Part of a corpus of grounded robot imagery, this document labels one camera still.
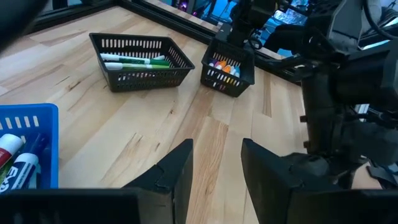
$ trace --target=blue plastic basket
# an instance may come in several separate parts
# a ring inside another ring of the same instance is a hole
[[[58,108],[50,103],[0,106],[0,136],[15,134],[23,140],[30,133],[44,133],[50,147],[39,157],[41,189],[58,188]]]

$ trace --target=wooden table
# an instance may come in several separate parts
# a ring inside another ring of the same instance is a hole
[[[111,93],[90,32],[169,36],[197,68],[178,88]],[[59,107],[59,184],[65,188],[122,187],[193,138],[187,223],[257,223],[243,178],[242,138],[279,155],[305,152],[301,89],[258,68],[256,84],[239,98],[203,87],[200,61],[206,48],[114,7],[23,37],[4,52],[0,104]],[[364,181],[359,186],[373,180]]]

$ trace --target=blue basket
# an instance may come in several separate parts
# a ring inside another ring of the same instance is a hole
[[[58,108],[50,103],[0,106],[0,136],[15,134],[23,140],[30,133],[44,133],[50,147],[39,157],[41,189],[58,188]]]

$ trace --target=green marker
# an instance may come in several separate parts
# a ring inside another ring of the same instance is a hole
[[[105,62],[105,67],[108,70],[138,70],[143,68],[170,68],[168,65],[143,65],[143,64],[131,64],[131,63],[117,63],[117,62]]]
[[[167,65],[167,66],[170,65],[170,63],[166,62],[165,60],[127,57],[127,56],[119,56],[113,54],[101,54],[101,58],[102,60],[121,62],[121,63],[133,63],[133,64],[144,64],[144,65]]]

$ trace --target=black plastic basket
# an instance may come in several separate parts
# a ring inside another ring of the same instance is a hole
[[[238,66],[240,77],[210,66],[211,59],[225,60],[228,65]],[[201,83],[229,96],[238,97],[249,85],[254,84],[254,56],[239,47],[213,39],[201,63]]]
[[[179,86],[195,66],[169,37],[123,34],[90,34],[109,89],[113,92],[148,90]],[[160,55],[170,62],[170,68],[140,70],[108,70],[100,54],[154,58]]]

